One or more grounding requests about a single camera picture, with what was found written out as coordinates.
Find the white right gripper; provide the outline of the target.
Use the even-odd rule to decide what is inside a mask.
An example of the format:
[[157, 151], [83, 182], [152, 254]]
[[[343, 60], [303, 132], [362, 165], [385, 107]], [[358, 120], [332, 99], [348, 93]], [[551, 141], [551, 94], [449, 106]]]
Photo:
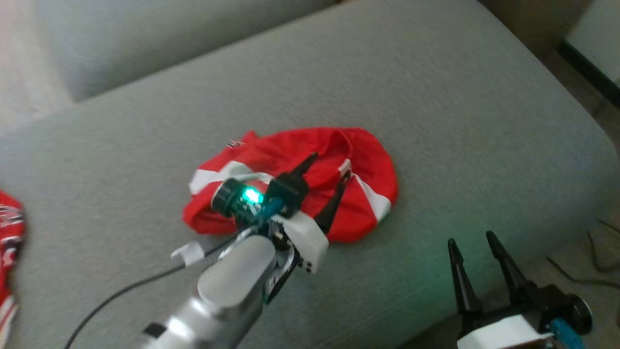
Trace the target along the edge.
[[482, 314], [464, 268], [464, 259], [453, 238], [448, 240], [452, 282], [458, 314], [462, 318], [459, 349], [564, 349], [554, 333], [556, 320], [572, 330], [576, 295], [556, 286], [538, 287], [527, 279], [494, 232], [486, 232], [494, 258], [498, 261], [509, 290], [510, 306]]

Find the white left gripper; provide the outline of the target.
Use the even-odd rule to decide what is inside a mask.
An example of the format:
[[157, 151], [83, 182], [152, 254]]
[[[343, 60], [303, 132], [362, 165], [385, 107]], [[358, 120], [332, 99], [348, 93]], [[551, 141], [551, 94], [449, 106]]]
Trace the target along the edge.
[[326, 234], [331, 230], [351, 172], [346, 172], [335, 186], [334, 194], [315, 216], [315, 220], [299, 211], [310, 187], [304, 174], [318, 157], [311, 153], [299, 165], [280, 173], [266, 190], [266, 208], [277, 215], [271, 217], [283, 227], [284, 233], [299, 252], [304, 268], [316, 273], [328, 250]]

